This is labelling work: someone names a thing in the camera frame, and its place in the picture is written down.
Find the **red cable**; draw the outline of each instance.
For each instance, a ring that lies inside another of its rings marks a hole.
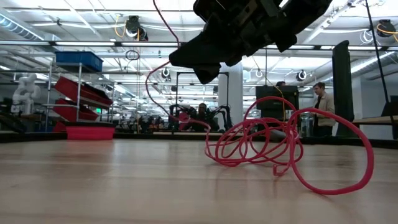
[[[180,41],[179,41],[178,37],[175,35],[173,30],[170,28],[168,23],[163,18],[161,12],[159,11],[159,9],[156,5],[156,1],[153,0],[153,2],[154,2],[154,6],[156,8],[156,11],[159,13],[160,18],[162,18],[164,24],[171,31],[172,35],[176,38],[178,46],[180,46]],[[169,117],[171,117],[172,119],[174,119],[176,121],[181,121],[178,118],[171,116],[169,114],[169,112],[165,108],[163,108],[160,104],[158,104],[151,97],[151,95],[149,93],[149,86],[148,86],[149,77],[154,72],[158,71],[159,69],[163,68],[164,66],[166,66],[169,63],[170,62],[167,62],[167,63],[161,65],[160,67],[156,68],[155,70],[151,71],[148,74],[147,79],[145,81],[146,90],[147,90],[147,94],[148,94],[150,100],[152,100],[152,102],[154,102],[157,106],[162,108],[162,110],[164,110],[166,112],[166,114],[168,114]],[[258,103],[261,103],[266,100],[283,101],[287,106],[290,107],[290,109],[292,109],[294,111],[293,115],[291,116],[291,118],[288,120],[287,123],[278,121],[274,118],[247,119],[247,116],[248,116],[250,110],[253,109]],[[304,112],[318,113],[323,116],[332,118],[332,119],[336,120],[337,122],[349,127],[355,134],[357,134],[359,136],[359,138],[362,140],[362,142],[364,143],[364,146],[365,146],[366,155],[368,158],[368,165],[366,167],[365,174],[363,175],[362,179],[358,183],[356,183],[352,186],[349,186],[349,187],[344,187],[342,189],[323,190],[323,189],[318,189],[318,188],[310,185],[307,181],[304,180],[304,178],[300,174],[299,170],[297,169],[297,165],[296,165],[296,162],[301,160],[301,158],[303,157],[303,154],[304,154],[303,144],[300,142],[300,136],[299,136],[299,133],[297,132],[297,122],[299,121],[299,116],[300,116],[300,114],[302,114]],[[227,130],[227,132],[225,132],[224,135],[222,135],[222,137],[220,137],[220,139],[215,144],[210,144],[210,142],[209,142],[210,126],[208,124],[206,124],[202,121],[194,120],[194,119],[188,120],[188,123],[201,124],[207,128],[205,154],[206,154],[206,156],[208,156],[209,158],[213,159],[214,161],[220,163],[221,165],[228,166],[228,167],[235,167],[235,166],[240,165],[243,162],[250,162],[253,164],[262,163],[262,162],[273,162],[274,163],[273,173],[275,176],[284,175],[285,172],[290,167],[292,167],[294,174],[297,176],[299,181],[304,186],[306,186],[306,188],[308,188],[318,194],[339,195],[339,194],[347,194],[347,193],[353,192],[355,190],[359,190],[359,189],[365,187],[369,183],[369,181],[372,177],[372,174],[373,174],[374,154],[373,154],[372,145],[369,142],[369,140],[367,139],[367,137],[363,134],[363,132],[359,128],[357,128],[355,125],[353,125],[349,121],[345,120],[344,118],[337,116],[335,114],[331,114],[326,111],[321,111],[321,110],[318,110],[315,108],[296,110],[294,108],[294,106],[289,101],[287,101],[286,99],[280,98],[280,97],[268,96],[268,97],[261,98],[261,99],[255,101],[250,106],[250,108],[247,110],[246,114],[244,115],[244,121],[240,122],[239,124],[236,124],[231,129]],[[270,128],[268,126],[269,123],[278,124],[278,127]],[[253,127],[255,127],[255,125],[258,125],[258,124],[263,125],[265,127],[265,130],[258,131],[254,134],[249,134],[250,130]],[[286,134],[286,137],[278,145],[272,147],[271,149],[268,149],[270,135],[271,135],[272,130],[283,131]],[[232,140],[232,139],[236,138],[238,133],[242,133],[243,135],[241,137],[238,137],[235,140]],[[263,147],[260,150],[258,150],[254,147],[252,140],[253,140],[253,137],[255,137],[255,136],[264,136],[266,138],[265,144],[263,145]],[[229,154],[225,155],[224,151],[225,151],[226,147],[230,146],[232,144],[236,144],[236,146]],[[300,148],[300,154],[298,155],[297,158],[295,158],[295,150],[296,150],[297,145]],[[277,155],[275,155],[273,157],[267,156],[268,154],[278,150],[281,147],[283,149]],[[250,150],[251,150],[252,154],[254,153],[254,156],[248,157]],[[276,160],[280,156],[285,154],[288,150],[289,150],[289,160],[288,161],[283,162],[283,161]],[[281,171],[278,170],[278,168],[280,166],[283,167],[283,169]]]

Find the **black monitor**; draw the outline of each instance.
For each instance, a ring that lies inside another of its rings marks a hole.
[[[279,90],[283,93],[283,97],[291,102],[296,109],[299,108],[299,88],[297,86],[280,86]],[[279,91],[274,86],[257,86],[256,99],[261,99],[267,96],[282,97]],[[279,100],[266,100],[257,104],[258,110],[280,111],[283,110],[283,104]],[[285,105],[285,110],[291,110],[289,106]]]

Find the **white pillar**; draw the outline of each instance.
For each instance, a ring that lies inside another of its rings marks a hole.
[[[220,72],[229,73],[229,102],[231,107],[231,119],[233,124],[238,124],[243,120],[243,67],[242,63],[228,67],[222,64]],[[227,77],[220,74],[218,76],[218,106],[227,104]],[[218,125],[224,129],[222,116],[218,115]]]

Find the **yellow cable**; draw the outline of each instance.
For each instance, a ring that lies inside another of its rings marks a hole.
[[[127,21],[124,21],[123,35],[120,35],[118,33],[118,28],[117,28],[118,20],[119,20],[119,16],[116,16],[116,23],[115,23],[115,27],[114,27],[114,32],[116,33],[117,36],[119,36],[120,38],[123,38],[124,35],[126,34],[126,23],[127,23]]]
[[[259,69],[259,71],[261,71],[261,69],[260,69],[260,66],[257,64],[257,62],[256,62],[256,59],[252,56],[251,57],[253,60],[254,60],[254,63],[257,65],[257,68]],[[269,80],[268,80],[268,78],[267,77],[264,77],[274,88],[276,88],[278,91],[279,91],[279,93],[282,95],[282,99],[285,99],[284,98],[284,94],[282,93],[282,91],[277,87],[277,86],[275,86],[274,84],[272,84],[272,82],[270,82]],[[286,121],[286,110],[285,110],[285,102],[283,101],[282,102],[282,109],[283,109],[283,111],[284,111],[284,122]]]
[[[397,38],[397,36],[396,36],[396,34],[398,34],[398,32],[389,32],[389,31],[386,31],[386,30],[382,30],[382,29],[380,29],[380,26],[381,26],[381,24],[377,25],[376,28],[377,28],[379,31],[381,31],[381,32],[383,32],[383,33],[385,33],[385,34],[392,34],[392,35],[394,36],[396,42],[398,42],[398,38]]]

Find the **person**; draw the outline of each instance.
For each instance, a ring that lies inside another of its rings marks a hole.
[[[285,81],[279,81],[276,83],[276,87],[281,87],[281,86],[286,86],[286,82]]]
[[[197,114],[196,118],[193,118],[193,119],[209,124],[212,131],[218,131],[220,127],[213,120],[213,118],[207,117],[206,111],[207,111],[207,105],[205,103],[199,104],[198,114]],[[183,130],[184,131],[193,130],[196,132],[204,132],[204,131],[206,131],[206,127],[202,124],[188,123],[186,126],[184,126]]]
[[[325,84],[318,82],[313,86],[313,90],[318,96],[314,101],[314,108],[334,114],[335,101],[333,95],[329,95],[325,91]],[[321,114],[312,113],[312,115],[314,116],[313,135],[316,137],[331,136],[336,121]]]

